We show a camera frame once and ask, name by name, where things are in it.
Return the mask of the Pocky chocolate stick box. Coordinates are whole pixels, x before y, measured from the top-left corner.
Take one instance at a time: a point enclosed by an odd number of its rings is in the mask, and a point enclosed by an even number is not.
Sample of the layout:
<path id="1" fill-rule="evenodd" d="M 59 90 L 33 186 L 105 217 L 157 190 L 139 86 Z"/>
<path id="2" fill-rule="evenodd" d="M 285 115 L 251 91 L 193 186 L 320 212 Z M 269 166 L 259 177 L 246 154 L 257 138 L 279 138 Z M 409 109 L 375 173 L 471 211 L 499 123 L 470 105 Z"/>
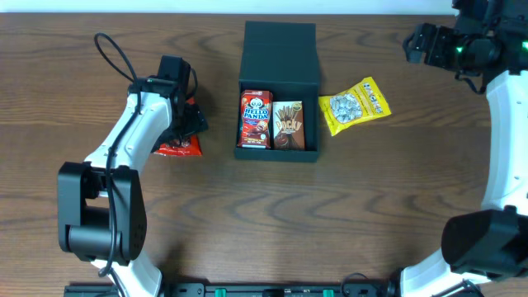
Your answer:
<path id="1" fill-rule="evenodd" d="M 273 103 L 273 149 L 305 150 L 302 101 Z"/>

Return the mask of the yellow Hacks candy bag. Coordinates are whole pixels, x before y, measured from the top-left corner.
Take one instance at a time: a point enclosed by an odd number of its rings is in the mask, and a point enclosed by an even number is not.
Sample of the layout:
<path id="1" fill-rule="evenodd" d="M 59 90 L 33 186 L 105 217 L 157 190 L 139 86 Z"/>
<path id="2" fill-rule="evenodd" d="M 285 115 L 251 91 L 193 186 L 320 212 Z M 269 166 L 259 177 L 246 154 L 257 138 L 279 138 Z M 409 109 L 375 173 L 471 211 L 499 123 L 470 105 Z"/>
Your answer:
<path id="1" fill-rule="evenodd" d="M 335 95 L 319 97 L 318 105 L 331 136 L 353 125 L 392 114 L 389 103 L 372 77 L 364 78 Z"/>

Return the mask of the dark green box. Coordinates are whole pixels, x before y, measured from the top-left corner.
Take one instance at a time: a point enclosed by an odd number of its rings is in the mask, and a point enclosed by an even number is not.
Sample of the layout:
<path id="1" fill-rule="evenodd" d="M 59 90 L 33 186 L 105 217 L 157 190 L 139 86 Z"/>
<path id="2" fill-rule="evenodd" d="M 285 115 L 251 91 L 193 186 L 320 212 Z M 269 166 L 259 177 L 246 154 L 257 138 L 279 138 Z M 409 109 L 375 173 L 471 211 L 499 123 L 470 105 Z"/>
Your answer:
<path id="1" fill-rule="evenodd" d="M 236 159 L 314 163 L 320 147 L 320 66 L 316 25 L 247 21 L 238 76 L 240 92 L 269 91 L 273 101 L 301 101 L 304 150 L 234 148 Z"/>

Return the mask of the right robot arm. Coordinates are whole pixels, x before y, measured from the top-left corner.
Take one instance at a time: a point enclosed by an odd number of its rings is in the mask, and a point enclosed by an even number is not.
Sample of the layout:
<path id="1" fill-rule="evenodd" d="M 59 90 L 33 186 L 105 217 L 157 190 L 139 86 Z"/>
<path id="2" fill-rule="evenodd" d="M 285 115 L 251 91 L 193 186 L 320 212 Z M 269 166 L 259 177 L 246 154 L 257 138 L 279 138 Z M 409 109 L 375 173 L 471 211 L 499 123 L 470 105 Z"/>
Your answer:
<path id="1" fill-rule="evenodd" d="M 479 211 L 446 223 L 441 247 L 404 268 L 397 296 L 454 296 L 527 276 L 527 31 L 423 23 L 403 42 L 407 61 L 481 76 L 491 115 L 488 184 Z"/>

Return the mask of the red Hacks candy bag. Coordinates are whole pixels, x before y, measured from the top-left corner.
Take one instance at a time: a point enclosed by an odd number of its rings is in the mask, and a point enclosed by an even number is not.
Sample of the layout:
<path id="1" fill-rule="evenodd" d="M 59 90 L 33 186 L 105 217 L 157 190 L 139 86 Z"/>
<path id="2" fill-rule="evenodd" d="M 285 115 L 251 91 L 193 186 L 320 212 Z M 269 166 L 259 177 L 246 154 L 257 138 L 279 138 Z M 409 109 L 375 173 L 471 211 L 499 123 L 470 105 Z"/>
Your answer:
<path id="1" fill-rule="evenodd" d="M 201 157 L 202 151 L 197 134 L 182 141 L 172 141 L 161 144 L 155 154 L 168 157 Z"/>

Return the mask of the red Hello Panda box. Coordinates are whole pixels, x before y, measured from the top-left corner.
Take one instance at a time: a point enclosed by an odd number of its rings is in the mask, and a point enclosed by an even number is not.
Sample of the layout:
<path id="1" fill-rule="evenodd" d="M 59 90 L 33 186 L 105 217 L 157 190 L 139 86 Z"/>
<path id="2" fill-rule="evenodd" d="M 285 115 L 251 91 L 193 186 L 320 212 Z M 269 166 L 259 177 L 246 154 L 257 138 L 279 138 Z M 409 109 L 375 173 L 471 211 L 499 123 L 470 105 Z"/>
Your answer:
<path id="1" fill-rule="evenodd" d="M 241 96 L 239 148 L 269 149 L 269 123 L 273 95 L 269 91 L 246 90 Z"/>

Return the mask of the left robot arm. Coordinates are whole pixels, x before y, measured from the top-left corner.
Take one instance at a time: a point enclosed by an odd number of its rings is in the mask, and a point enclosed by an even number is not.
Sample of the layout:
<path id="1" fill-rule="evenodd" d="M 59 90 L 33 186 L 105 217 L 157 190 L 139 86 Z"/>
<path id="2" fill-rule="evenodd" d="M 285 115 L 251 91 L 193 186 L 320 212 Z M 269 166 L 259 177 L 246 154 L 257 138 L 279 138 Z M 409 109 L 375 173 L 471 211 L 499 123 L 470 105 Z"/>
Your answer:
<path id="1" fill-rule="evenodd" d="M 83 162 L 58 172 L 59 246 L 109 276 L 119 296 L 157 296 L 161 271 L 143 250 L 147 216 L 139 176 L 161 143 L 199 117 L 186 78 L 133 82 L 122 115 Z"/>

